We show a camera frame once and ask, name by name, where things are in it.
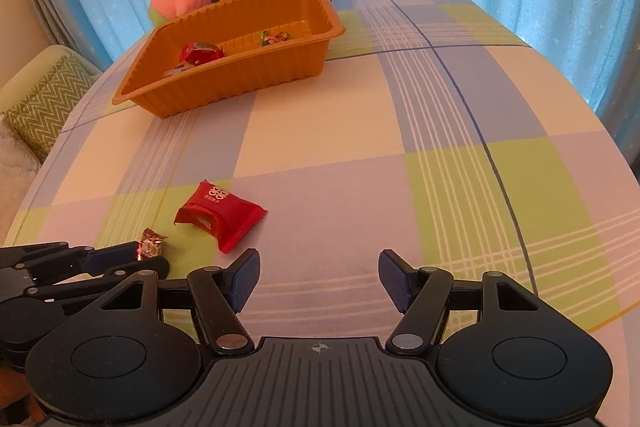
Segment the blue line on tablecloth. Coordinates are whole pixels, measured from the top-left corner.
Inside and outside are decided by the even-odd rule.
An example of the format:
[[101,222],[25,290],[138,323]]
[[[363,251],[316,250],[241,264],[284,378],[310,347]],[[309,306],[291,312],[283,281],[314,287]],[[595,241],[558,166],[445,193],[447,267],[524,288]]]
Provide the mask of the blue line on tablecloth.
[[516,234],[518,236],[518,241],[520,243],[520,247],[522,248],[522,255],[524,256],[524,262],[527,265],[527,272],[529,272],[529,280],[531,281],[531,289],[533,290],[533,293],[535,295],[538,295],[538,285],[536,284],[536,279],[535,279],[535,276],[533,275],[533,267],[531,266],[531,260],[529,258],[529,252],[527,251],[527,245],[525,245],[524,238],[522,237],[522,230],[520,230],[520,225],[518,223],[518,218],[516,217],[516,213],[513,210],[513,205],[511,204],[511,200],[509,199],[509,196],[507,195],[507,190],[504,187],[504,182],[502,181],[502,177],[500,176],[500,172],[498,172],[498,167],[495,164],[494,158],[492,157],[491,151],[489,150],[489,146],[487,145],[486,140],[484,139],[484,136],[482,135],[482,132],[480,131],[480,126],[478,125],[478,122],[476,121],[476,118],[474,117],[473,113],[471,112],[471,108],[469,107],[468,103],[466,103],[465,97],[462,95],[462,91],[461,91],[460,87],[458,86],[458,83],[453,78],[453,75],[450,73],[449,68],[447,68],[446,64],[444,63],[444,60],[442,60],[442,58],[438,54],[437,49],[431,44],[431,41],[429,40],[427,35],[425,35],[424,32],[420,28],[418,28],[418,25],[411,19],[411,17],[409,17],[404,12],[404,10],[402,10],[401,7],[398,6],[396,1],[394,1],[394,0],[390,0],[390,1],[396,6],[396,8],[398,8],[398,10],[400,10],[400,13],[402,13],[402,15],[404,15],[405,18],[414,26],[414,28],[418,31],[418,33],[420,33],[420,35],[422,35],[422,37],[427,42],[427,44],[431,48],[433,48],[433,54],[436,55],[436,58],[440,62],[440,65],[444,68],[444,70],[446,71],[447,75],[449,76],[449,80],[453,84],[453,87],[456,88],[456,91],[458,92],[458,95],[460,96],[460,100],[462,100],[462,103],[465,105],[466,112],[468,113],[469,118],[473,122],[474,127],[476,128],[476,132],[478,133],[478,136],[480,137],[480,141],[482,142],[482,147],[484,148],[484,153],[486,154],[486,157],[489,160],[489,163],[491,164],[491,168],[494,171],[494,175],[495,175],[495,178],[496,178],[496,180],[498,182],[498,185],[500,186],[500,191],[502,192],[502,197],[504,198],[504,202],[507,204],[507,208],[509,209],[509,214],[511,215],[511,220],[513,221],[513,226],[515,227]]

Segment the orange basket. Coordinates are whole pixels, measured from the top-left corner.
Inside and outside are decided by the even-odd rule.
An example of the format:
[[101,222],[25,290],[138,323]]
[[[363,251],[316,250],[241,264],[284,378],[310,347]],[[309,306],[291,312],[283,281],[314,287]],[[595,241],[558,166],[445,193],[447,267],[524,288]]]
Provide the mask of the orange basket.
[[[260,47],[260,32],[290,40]],[[131,100],[159,118],[324,68],[329,39],[345,28],[329,0],[223,0],[156,28],[122,79],[113,105]],[[163,78],[185,44],[210,42],[225,57]]]

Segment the beige wall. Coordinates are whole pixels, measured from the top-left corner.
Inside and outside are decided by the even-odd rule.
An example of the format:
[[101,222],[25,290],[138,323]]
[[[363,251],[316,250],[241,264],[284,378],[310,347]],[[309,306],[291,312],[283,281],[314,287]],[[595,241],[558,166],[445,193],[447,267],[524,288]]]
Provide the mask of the beige wall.
[[48,45],[29,0],[0,0],[0,87]]

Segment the checkered tablecloth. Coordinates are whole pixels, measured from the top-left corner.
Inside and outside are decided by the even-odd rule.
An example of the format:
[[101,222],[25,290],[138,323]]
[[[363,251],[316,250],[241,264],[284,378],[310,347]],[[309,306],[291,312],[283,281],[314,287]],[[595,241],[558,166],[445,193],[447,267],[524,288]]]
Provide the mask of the checkered tablecloth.
[[[132,47],[67,121],[8,243],[104,247],[151,227],[172,277],[255,247],[241,318],[256,338],[384,339],[399,319],[384,248],[462,279],[505,271],[607,347],[602,419],[640,425],[640,188],[600,122],[469,0],[333,1],[348,31],[320,76],[166,120],[110,105]],[[173,225],[205,178],[269,211],[231,255]]]

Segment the zigzag patterned pillow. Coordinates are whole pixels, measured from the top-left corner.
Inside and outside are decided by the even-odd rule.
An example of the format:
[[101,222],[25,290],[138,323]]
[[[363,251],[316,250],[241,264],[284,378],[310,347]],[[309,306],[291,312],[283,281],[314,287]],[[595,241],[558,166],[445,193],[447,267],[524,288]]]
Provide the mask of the zigzag patterned pillow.
[[65,55],[4,117],[41,162],[58,139],[71,110],[95,78],[75,58]]

